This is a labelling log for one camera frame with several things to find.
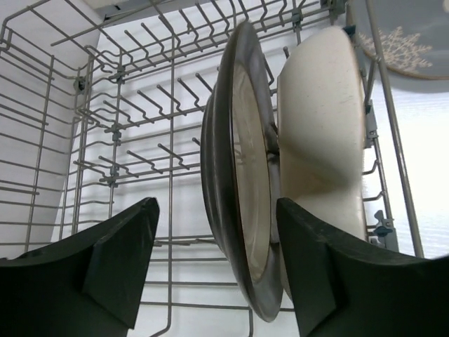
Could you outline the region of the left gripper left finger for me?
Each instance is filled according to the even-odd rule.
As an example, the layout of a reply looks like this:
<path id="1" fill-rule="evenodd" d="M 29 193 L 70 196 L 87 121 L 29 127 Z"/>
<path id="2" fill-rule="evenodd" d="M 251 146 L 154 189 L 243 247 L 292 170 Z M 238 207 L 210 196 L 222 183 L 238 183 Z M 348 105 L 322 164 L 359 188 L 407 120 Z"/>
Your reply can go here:
<path id="1" fill-rule="evenodd" d="M 159 221 L 156 198 L 58 242 L 1 259 L 1 330 L 135 328 Z"/>

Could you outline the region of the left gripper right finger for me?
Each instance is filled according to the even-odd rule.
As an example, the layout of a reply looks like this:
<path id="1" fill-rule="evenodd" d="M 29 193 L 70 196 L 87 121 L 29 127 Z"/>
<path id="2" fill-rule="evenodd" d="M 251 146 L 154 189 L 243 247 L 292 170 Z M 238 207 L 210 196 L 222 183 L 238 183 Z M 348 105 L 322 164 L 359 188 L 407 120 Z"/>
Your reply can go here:
<path id="1" fill-rule="evenodd" d="M 380 248 L 288 198 L 276 218 L 301 336 L 448 335 L 447 257 Z"/>

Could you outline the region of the cream plate with metallic rim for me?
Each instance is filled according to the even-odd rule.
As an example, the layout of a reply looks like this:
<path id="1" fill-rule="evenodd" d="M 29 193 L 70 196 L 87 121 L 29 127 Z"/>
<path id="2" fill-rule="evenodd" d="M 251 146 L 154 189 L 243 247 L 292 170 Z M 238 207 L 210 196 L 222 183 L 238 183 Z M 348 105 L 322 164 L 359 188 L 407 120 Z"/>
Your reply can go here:
<path id="1" fill-rule="evenodd" d="M 251 22 L 236 26 L 222 54 L 204 111 L 200 164 L 215 242 L 249 307 L 272 322 L 283 296 L 279 145 L 265 58 Z"/>

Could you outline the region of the cream three-section divided plate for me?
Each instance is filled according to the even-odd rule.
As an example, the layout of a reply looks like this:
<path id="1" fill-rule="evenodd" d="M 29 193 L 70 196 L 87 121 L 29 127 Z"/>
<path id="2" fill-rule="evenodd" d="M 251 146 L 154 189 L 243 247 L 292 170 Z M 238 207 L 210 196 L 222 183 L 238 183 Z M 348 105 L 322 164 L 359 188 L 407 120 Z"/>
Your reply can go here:
<path id="1" fill-rule="evenodd" d="M 359 238 L 365 110 L 355 52 L 341 27 L 295 47 L 277 78 L 281 196 Z"/>

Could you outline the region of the grey plate with deer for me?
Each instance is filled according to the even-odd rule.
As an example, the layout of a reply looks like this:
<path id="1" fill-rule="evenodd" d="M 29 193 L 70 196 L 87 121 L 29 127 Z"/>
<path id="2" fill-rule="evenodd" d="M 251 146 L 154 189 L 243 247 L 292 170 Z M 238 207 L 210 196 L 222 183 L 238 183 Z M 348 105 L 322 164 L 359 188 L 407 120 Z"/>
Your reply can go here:
<path id="1" fill-rule="evenodd" d="M 448 79 L 448 2 L 373 1 L 388 70 L 408 77 Z"/>

